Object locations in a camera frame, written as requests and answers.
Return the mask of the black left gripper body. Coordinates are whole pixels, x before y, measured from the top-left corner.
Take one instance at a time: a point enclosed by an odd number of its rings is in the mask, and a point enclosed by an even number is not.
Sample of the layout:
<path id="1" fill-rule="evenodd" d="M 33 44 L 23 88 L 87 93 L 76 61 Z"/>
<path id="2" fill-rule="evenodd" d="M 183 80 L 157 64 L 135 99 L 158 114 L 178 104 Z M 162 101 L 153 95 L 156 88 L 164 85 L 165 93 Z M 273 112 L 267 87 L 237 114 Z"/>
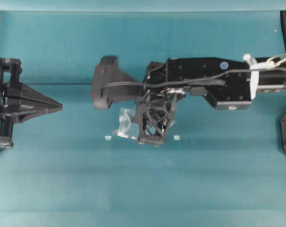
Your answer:
<path id="1" fill-rule="evenodd" d="M 10 80 L 19 81 L 22 73 L 21 60 L 13 58 L 0 58 L 0 149 L 13 147 L 14 118 L 4 113 L 7 102 L 7 88 L 9 82 L 4 82 L 4 73 L 10 74 Z"/>

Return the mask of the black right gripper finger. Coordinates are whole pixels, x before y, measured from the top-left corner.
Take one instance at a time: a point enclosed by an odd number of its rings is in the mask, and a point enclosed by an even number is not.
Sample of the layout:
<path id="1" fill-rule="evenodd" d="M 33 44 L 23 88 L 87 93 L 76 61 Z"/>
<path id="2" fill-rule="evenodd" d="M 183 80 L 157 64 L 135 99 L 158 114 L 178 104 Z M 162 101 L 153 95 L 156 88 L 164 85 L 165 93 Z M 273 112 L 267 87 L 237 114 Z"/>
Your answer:
<path id="1" fill-rule="evenodd" d="M 137 117 L 139 125 L 138 143 L 156 145 L 156 137 L 149 132 L 146 103 L 137 104 Z"/>
<path id="2" fill-rule="evenodd" d="M 156 121 L 156 129 L 159 129 L 156 139 L 156 145 L 162 145 L 166 135 L 171 127 L 172 121 L 177 112 L 177 97 L 173 97 L 165 101 L 161 106 L 156 107 L 156 113 L 159 114 L 159 119 Z"/>

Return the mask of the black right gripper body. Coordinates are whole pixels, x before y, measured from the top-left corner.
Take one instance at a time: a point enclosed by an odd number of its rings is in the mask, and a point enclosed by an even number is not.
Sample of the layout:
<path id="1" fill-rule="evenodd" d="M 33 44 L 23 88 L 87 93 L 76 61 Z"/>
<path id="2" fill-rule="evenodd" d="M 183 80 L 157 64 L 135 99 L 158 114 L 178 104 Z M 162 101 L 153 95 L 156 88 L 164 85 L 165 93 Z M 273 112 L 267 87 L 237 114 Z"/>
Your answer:
<path id="1" fill-rule="evenodd" d="M 147 111 L 156 111 L 157 106 L 174 96 L 179 102 L 186 97 L 186 61 L 152 61 L 142 82 L 143 94 L 136 105 L 146 103 Z"/>

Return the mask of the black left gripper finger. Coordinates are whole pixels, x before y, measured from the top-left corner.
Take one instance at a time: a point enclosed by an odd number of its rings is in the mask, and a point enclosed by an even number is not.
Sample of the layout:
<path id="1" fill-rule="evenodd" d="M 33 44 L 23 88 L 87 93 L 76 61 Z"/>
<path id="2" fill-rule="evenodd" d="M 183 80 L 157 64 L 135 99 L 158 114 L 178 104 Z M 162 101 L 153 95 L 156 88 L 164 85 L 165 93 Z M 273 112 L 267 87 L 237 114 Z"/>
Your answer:
<path id="1" fill-rule="evenodd" d="M 26 84 L 17 81 L 7 82 L 7 97 L 21 99 L 26 101 L 33 101 L 39 104 L 48 104 L 55 107 L 62 108 L 62 104 L 54 99 L 43 95 L 42 93 L 34 90 Z"/>
<path id="2" fill-rule="evenodd" d="M 38 108 L 38 109 L 31 109 L 21 112 L 15 113 L 6 113 L 6 117 L 12 117 L 14 123 L 24 123 L 30 119 L 45 115 L 45 114 L 52 114 L 58 111 L 63 110 L 63 107 L 49 107 L 49 108 Z"/>

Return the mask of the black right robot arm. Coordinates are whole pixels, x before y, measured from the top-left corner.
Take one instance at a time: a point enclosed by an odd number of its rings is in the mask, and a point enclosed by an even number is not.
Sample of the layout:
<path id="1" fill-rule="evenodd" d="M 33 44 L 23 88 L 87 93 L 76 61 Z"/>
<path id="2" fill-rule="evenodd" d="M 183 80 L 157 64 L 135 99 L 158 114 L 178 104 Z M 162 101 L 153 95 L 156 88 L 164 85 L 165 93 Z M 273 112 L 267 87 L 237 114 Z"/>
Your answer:
<path id="1" fill-rule="evenodd" d="M 286 58 L 178 58 L 151 62 L 140 86 L 136 117 L 139 143 L 161 145 L 187 95 L 216 110 L 248 108 L 258 92 L 286 91 Z"/>

